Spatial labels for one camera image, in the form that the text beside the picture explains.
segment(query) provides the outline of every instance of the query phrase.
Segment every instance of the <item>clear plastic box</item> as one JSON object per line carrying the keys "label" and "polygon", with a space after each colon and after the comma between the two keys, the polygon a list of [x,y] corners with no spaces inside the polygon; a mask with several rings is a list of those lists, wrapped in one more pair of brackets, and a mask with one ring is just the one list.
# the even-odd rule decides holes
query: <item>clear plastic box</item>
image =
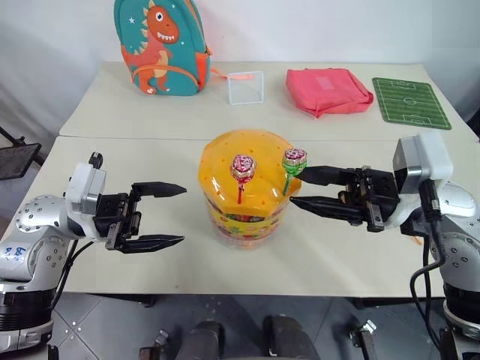
{"label": "clear plastic box", "polygon": [[263,71],[228,74],[230,105],[260,104],[263,102]]}

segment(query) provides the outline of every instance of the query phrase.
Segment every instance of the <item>green lollipop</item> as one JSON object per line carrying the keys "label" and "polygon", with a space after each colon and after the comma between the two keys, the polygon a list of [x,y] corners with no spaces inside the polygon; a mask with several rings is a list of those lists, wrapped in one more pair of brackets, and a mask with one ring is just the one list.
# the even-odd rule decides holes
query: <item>green lollipop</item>
{"label": "green lollipop", "polygon": [[283,154],[282,166],[286,171],[286,182],[283,188],[285,196],[293,176],[297,176],[307,166],[307,152],[300,148],[289,148]]}

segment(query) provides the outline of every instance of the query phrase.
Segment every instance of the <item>red lollipop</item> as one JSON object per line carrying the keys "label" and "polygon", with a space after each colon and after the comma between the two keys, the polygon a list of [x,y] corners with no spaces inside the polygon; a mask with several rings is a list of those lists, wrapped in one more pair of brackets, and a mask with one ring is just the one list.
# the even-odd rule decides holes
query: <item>red lollipop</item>
{"label": "red lollipop", "polygon": [[237,155],[233,159],[230,172],[233,178],[238,182],[238,204],[242,203],[242,192],[244,184],[247,184],[255,174],[255,160],[247,155]]}

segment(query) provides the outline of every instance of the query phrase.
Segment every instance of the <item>robotic arm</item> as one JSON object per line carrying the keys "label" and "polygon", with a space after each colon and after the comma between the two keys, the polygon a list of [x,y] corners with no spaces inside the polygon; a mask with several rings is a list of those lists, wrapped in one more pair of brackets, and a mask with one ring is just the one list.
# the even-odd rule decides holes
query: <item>robotic arm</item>
{"label": "robotic arm", "polygon": [[[449,182],[452,162],[437,132],[400,139],[393,159],[394,173],[330,166],[307,167],[297,177],[315,185],[344,185],[337,199],[292,197],[301,209],[325,218],[367,223],[367,231],[400,227],[403,234],[423,236],[424,268],[412,276],[410,289],[431,332],[428,311],[415,293],[415,280],[440,268],[445,289],[448,330],[433,342],[442,359],[471,359],[480,354],[480,211],[473,197]],[[428,265],[428,250],[435,263]]]}
{"label": "robotic arm", "polygon": [[101,154],[79,163],[63,197],[42,195],[16,214],[15,228],[0,243],[0,353],[45,344],[55,307],[75,257],[78,239],[105,242],[124,254],[158,251],[184,239],[143,235],[138,239],[143,196],[172,197],[183,187],[163,182],[136,183],[130,193],[103,195],[106,173]]}

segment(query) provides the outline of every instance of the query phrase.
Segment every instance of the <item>yellow plastic jar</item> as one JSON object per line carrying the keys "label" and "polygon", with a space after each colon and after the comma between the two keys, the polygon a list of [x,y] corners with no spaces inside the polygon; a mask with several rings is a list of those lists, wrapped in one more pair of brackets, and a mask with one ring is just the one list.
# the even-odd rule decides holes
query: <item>yellow plastic jar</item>
{"label": "yellow plastic jar", "polygon": [[[282,157],[292,148],[285,139],[263,130],[234,130],[219,136],[203,150],[198,179],[208,213],[224,238],[243,248],[262,242],[278,227],[288,199],[302,182],[294,178],[282,194],[287,173]],[[231,173],[236,155],[254,159],[255,173],[244,185],[239,203],[239,183]]]}

